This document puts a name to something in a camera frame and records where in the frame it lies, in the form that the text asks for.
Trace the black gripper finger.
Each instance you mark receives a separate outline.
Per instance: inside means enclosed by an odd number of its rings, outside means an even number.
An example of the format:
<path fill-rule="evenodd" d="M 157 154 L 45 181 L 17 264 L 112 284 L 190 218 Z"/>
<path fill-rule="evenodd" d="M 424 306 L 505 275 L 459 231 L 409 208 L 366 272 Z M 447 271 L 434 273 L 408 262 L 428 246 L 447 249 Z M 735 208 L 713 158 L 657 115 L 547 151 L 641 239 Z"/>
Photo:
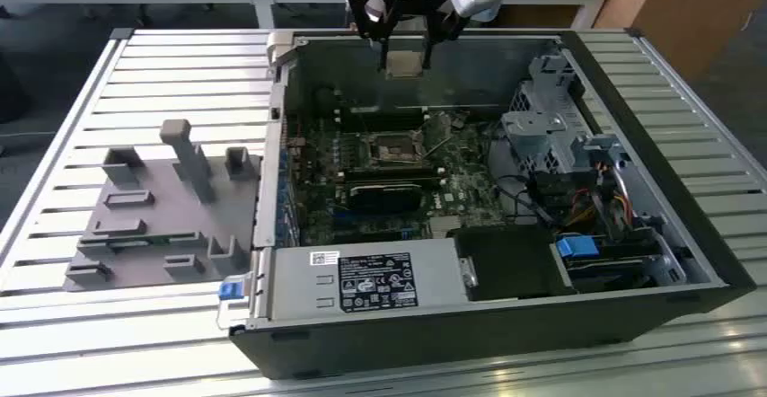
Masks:
<path fill-rule="evenodd" d="M 421 67 L 429 69 L 434 46 L 445 40 L 457 39 L 468 24 L 468 18 L 457 14 L 451 0 L 425 0 L 424 4 L 425 34 Z"/>
<path fill-rule="evenodd" d="M 398 21 L 397 0 L 346 0 L 361 38 L 380 46 L 377 70 L 385 69 L 389 36 Z"/>

